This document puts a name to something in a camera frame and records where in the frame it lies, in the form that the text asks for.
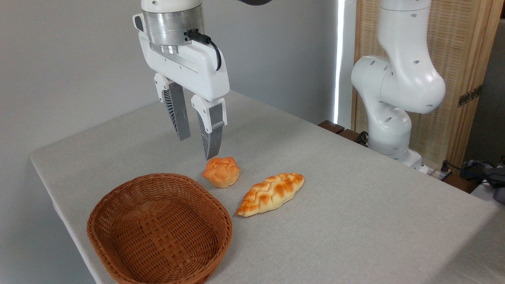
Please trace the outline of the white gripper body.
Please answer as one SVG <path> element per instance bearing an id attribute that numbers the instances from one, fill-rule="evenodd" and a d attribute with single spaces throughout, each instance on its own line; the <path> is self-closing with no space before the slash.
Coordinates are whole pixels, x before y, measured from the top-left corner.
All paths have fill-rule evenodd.
<path id="1" fill-rule="evenodd" d="M 209 102 L 227 95 L 230 91 L 225 60 L 217 70 L 216 52 L 213 47 L 193 41 L 178 47 L 178 54 L 162 54 L 154 51 L 144 32 L 138 37 L 148 66 L 155 72 L 180 84 Z"/>

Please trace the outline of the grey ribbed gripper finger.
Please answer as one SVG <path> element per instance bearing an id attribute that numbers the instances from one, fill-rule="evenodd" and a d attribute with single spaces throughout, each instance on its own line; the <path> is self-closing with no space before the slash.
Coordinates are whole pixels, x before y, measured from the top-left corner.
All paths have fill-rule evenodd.
<path id="1" fill-rule="evenodd" d="M 179 140 L 186 140 L 191 137 L 191 130 L 182 86 L 160 73 L 155 74 L 154 81 L 159 101 L 166 106 Z"/>
<path id="2" fill-rule="evenodd" d="M 191 104 L 197 111 L 197 121 L 200 126 L 204 154 L 206 160 L 216 157 L 219 153 L 223 127 L 227 125 L 225 99 L 209 102 L 194 95 Z"/>

